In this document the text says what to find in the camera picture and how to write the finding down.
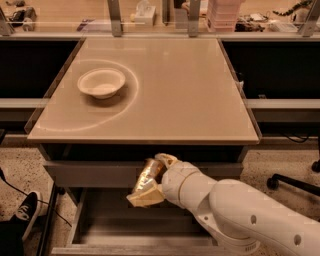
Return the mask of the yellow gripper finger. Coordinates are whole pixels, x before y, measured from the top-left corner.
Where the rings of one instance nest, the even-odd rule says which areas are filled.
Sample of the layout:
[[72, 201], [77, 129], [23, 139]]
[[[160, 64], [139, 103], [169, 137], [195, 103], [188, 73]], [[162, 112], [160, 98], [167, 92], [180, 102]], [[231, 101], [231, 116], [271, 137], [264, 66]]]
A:
[[167, 169], [179, 162], [177, 157], [166, 153], [156, 154], [155, 159], [160, 161]]
[[133, 207], [145, 208], [163, 202], [165, 196], [162, 187], [154, 179], [150, 179], [146, 183], [138, 182], [126, 199]]

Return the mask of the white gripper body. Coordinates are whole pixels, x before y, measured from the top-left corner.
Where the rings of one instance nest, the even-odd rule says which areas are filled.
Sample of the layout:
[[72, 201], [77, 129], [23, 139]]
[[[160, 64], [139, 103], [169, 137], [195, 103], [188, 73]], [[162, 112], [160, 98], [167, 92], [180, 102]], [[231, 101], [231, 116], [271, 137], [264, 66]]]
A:
[[197, 210], [216, 183], [189, 162], [172, 164], [161, 181], [165, 199], [187, 210]]

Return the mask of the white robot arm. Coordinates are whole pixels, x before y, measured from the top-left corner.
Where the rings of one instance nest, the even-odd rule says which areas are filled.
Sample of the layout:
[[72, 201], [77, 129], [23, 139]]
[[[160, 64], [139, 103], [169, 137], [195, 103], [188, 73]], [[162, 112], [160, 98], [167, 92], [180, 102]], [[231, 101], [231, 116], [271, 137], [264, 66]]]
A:
[[127, 200], [135, 207], [167, 200], [186, 209], [219, 245], [239, 255], [265, 244], [284, 256], [319, 256], [319, 222], [239, 180], [217, 181], [173, 155], [147, 159]]

